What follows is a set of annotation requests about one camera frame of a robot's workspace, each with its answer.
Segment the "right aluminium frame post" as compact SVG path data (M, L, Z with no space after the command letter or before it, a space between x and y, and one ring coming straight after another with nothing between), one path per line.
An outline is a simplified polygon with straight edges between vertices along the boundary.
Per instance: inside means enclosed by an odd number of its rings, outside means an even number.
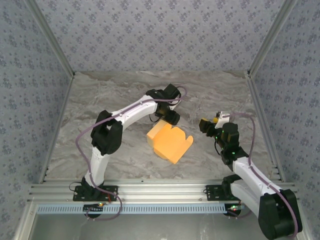
M253 78L258 70L259 67L262 65L263 61L265 60L269 50L271 49L273 43L275 42L278 34L280 33L281 29L283 28L284 24L286 23L290 13L292 12L293 8L297 4L298 0L284 0L279 11L275 15L274 20L262 41L262 44L257 51L249 69L248 69L248 76Z

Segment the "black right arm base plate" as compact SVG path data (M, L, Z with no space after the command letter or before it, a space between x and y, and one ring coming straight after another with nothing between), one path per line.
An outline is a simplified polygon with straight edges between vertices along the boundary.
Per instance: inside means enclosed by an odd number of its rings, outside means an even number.
M231 193L227 193L222 185L206 185L203 192L208 201L239 201Z

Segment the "aluminium frame post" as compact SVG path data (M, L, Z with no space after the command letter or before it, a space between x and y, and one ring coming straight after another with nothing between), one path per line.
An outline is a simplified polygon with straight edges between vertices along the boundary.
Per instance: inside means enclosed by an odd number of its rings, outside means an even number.
M275 42L278 34L280 33L281 29L283 28L284 24L286 23L290 13L292 12L293 8L297 4L298 0L284 0L279 11L275 15L274 20L262 41L262 44L257 51L249 69L248 69L248 76L253 78L258 70L259 67L262 65L263 61L265 60L269 50L271 49L273 43Z
M30 13L32 14L35 22L38 24L40 30L44 34L48 44L50 45L52 51L54 52L55 56L59 60L62 68L66 72L66 74L69 77L74 76L74 71L65 55L63 52L63 49L58 43L58 39L55 37L53 31L51 30L44 14L42 13L40 7L38 6L36 0L23 0L28 7Z

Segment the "aluminium side rail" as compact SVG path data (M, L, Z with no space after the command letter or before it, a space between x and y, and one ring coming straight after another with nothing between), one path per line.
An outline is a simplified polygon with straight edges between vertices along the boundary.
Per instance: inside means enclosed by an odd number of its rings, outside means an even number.
M259 93L255 84L255 81L252 79L250 75L250 71L247 71L246 74L247 74L248 88L252 97L253 105L255 107L255 112L257 114L259 126L262 132L264 143L266 145L266 150L272 164L277 169L277 172L275 172L275 174L273 174L271 178L273 180L286 182L287 179L285 177L285 173L284 173L275 143L272 138L272 133L268 125L268 121L264 112L262 102L259 97Z
M56 122L56 125L55 125L55 128L54 128L53 137L52 137L52 140L50 142L50 145L49 145L49 148L48 148L48 152L47 152L46 157L44 159L42 170L41 170L41 173L40 173L40 176L39 176L39 180L38 180L39 184L42 184L45 181L45 178L46 178L48 166L50 164L50 160L51 160L54 148L55 148L55 144L56 144L57 138L59 136L59 131L60 131L61 124L62 124L62 121L63 121L64 112L65 112L65 109L66 109L66 106L67 106L67 102L68 102L68 98L69 98L69 95L70 95L70 92L71 92L72 83L74 81L74 78L75 78L75 72L72 73L72 75L70 77L69 84L67 86L67 90L66 90L66 93L65 93L65 96L64 96L60 111L59 111L59 116L58 116L58 119L57 119L57 122Z

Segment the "controller board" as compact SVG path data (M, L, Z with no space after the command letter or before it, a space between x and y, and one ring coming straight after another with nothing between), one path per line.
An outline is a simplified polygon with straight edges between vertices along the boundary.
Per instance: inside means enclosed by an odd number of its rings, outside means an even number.
M104 204L103 203L94 203L94 204L85 204L82 208L82 211L84 215L87 218L98 218L100 215L102 215L104 210Z
M226 216L230 217L239 217L242 210L245 209L245 207L241 204L225 204L225 210L226 210Z

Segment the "left aluminium side rail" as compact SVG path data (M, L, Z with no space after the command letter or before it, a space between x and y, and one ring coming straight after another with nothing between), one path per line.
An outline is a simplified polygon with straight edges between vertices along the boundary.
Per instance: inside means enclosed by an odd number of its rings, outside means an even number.
M39 184L42 184L45 181L45 178L46 178L48 166L50 164L50 160L51 160L54 148L55 148L55 144L56 144L57 138L59 136L59 131L60 131L61 124L62 124L62 121L63 121L64 112L65 112L65 109L66 109L66 106L67 106L67 102L68 102L68 98L69 98L69 95L70 95L70 92L71 92L72 83L74 81L74 78L75 78L75 72L72 73L72 75L70 77L69 84L67 86L67 90L66 90L66 93L65 93L65 96L64 96L60 111L59 111L59 116L58 116L58 119L57 119L57 122L56 122L56 125L55 125L55 128L54 128L53 137L52 137L52 140L50 142L50 145L49 145L49 148L48 148L48 152L47 152L46 157L44 159L42 170L41 170L41 173L40 173L40 176L39 176L39 180L38 180Z

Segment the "aluminium mounting rail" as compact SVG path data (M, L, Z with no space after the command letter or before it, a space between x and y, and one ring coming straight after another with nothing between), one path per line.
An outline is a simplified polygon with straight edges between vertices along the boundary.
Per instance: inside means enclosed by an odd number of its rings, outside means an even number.
M35 203L71 203L73 192L69 187L73 181L48 180L43 184L33 184L27 197ZM207 201L205 186L219 185L214 179L118 179L105 180L109 186L118 186L118 196L124 204L182 204Z

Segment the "left controller board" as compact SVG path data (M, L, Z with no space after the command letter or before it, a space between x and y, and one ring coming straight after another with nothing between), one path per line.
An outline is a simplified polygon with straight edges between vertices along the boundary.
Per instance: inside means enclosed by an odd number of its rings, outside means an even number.
M84 215L87 218L98 218L100 215L102 215L104 210L104 204L103 203L94 203L94 204L85 204L82 208L82 211Z

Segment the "orange paper box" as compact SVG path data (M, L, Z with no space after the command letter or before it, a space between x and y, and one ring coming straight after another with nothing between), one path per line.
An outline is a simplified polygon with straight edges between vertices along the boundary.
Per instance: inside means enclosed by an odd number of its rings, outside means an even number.
M194 142L193 136L160 120L146 134L147 143L160 158L176 164Z

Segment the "grey metal shelf panel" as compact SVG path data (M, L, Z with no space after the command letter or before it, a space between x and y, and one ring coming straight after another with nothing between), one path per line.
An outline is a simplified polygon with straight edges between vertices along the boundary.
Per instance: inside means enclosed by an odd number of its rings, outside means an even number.
M267 240L253 216L123 214L88 221L80 214L38 215L29 240Z

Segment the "left aluminium frame post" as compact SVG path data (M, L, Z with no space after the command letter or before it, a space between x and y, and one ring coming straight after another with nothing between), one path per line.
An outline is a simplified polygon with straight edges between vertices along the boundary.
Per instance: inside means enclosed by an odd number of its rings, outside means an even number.
M63 49L58 43L58 39L55 37L53 31L51 30L44 14L42 13L40 7L38 6L36 0L23 0L28 7L30 13L32 14L35 22L38 24L40 30L44 34L48 44L50 45L52 51L54 52L55 56L59 60L62 68L66 72L66 74L69 77L74 76L74 71L65 55L63 52Z

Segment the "right aluminium side rail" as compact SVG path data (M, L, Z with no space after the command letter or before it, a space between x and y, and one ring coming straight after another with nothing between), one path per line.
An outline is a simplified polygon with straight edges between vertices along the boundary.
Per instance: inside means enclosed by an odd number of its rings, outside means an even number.
M271 178L273 180L286 182L287 179L285 177L285 173L284 173L275 143L272 138L272 133L268 125L268 121L264 112L262 102L259 97L259 93L255 84L255 81L252 79L250 75L250 71L247 71L246 74L247 74L248 88L252 97L253 105L255 107L255 112L257 114L259 126L262 132L264 143L266 145L266 150L272 164L277 169L277 172L275 172L275 174L273 174Z

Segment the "right controller board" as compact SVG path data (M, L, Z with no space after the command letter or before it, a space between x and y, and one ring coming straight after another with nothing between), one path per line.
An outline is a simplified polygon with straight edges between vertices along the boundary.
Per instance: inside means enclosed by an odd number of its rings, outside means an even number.
M225 204L225 210L226 210L226 216L230 217L239 217L242 210L245 209L245 207L241 204Z

